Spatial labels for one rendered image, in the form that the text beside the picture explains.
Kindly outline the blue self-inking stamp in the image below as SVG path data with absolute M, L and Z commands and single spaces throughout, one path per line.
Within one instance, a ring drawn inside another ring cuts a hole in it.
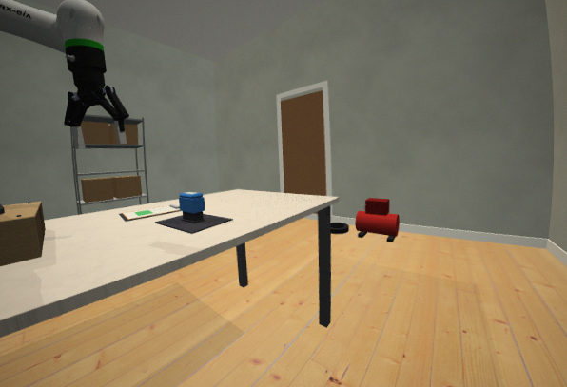
M 189 223 L 205 221 L 203 217 L 203 211 L 205 211 L 205 197 L 203 197 L 202 193 L 181 193 L 179 205 L 180 211 L 183 211 L 182 221 Z

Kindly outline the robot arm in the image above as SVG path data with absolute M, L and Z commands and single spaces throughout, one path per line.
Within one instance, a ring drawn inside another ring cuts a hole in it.
M 107 71 L 104 28 L 100 11 L 86 0 L 63 1 L 57 15 L 13 0 L 0 0 L 0 31 L 64 52 L 71 72 Z

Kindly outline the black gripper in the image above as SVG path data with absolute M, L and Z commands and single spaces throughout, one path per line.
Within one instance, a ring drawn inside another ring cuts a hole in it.
M 87 109 L 98 104 L 114 119 L 118 144 L 126 144 L 124 119 L 128 118 L 129 115 L 117 97 L 115 88 L 105 86 L 104 74 L 97 70 L 80 69 L 75 70 L 72 75 L 78 90 L 68 93 L 68 106 L 64 124 L 71 126 L 75 148 L 86 148 L 81 123 Z M 105 98 L 105 95 L 108 96 L 114 107 Z

